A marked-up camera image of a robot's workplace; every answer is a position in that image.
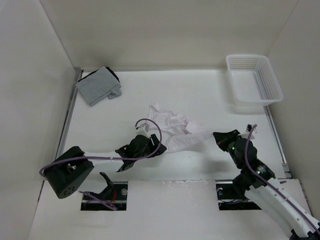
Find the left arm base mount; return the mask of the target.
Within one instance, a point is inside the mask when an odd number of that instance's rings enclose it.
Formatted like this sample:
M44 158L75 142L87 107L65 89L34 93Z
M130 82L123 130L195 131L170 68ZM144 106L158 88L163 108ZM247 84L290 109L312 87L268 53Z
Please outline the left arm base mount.
M112 181L109 176L99 173L106 187L99 193L85 191L82 193L81 211L126 211L128 198L128 182Z

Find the white tank top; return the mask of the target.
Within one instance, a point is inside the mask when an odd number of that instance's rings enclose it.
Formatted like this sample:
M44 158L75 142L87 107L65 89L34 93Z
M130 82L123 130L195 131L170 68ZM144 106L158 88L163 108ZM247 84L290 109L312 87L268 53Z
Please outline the white tank top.
M148 110L148 118L165 134L164 145L168 153L185 151L213 137L213 133L193 117L161 109L157 103L151 104Z

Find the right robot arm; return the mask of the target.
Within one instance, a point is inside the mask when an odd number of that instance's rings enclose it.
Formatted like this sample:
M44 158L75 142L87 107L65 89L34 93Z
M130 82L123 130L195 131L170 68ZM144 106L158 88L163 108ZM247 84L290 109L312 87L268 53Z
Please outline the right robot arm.
M246 137L238 130L214 132L217 146L227 152L240 170L230 188L218 188L220 199L230 204L252 201L273 219L290 240L318 240L320 221L301 207L282 187L275 173L258 159L250 131Z

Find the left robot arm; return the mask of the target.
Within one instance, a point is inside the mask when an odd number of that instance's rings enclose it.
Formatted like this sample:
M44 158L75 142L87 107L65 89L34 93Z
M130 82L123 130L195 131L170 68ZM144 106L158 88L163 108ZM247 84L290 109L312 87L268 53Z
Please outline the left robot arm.
M73 194L94 169L94 160L115 162L110 172L127 171L139 160L154 158L164 154L167 147L162 138L155 134L137 134L130 143L116 149L114 156L86 156L79 146L73 146L51 164L44 166L40 174L47 179L59 199Z

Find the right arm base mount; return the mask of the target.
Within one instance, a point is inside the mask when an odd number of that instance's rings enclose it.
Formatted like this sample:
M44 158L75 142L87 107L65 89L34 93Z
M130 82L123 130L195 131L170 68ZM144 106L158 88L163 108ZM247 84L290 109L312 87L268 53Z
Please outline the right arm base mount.
M252 200L239 192L230 181L218 181L216 184L218 208L220 211L261 210Z

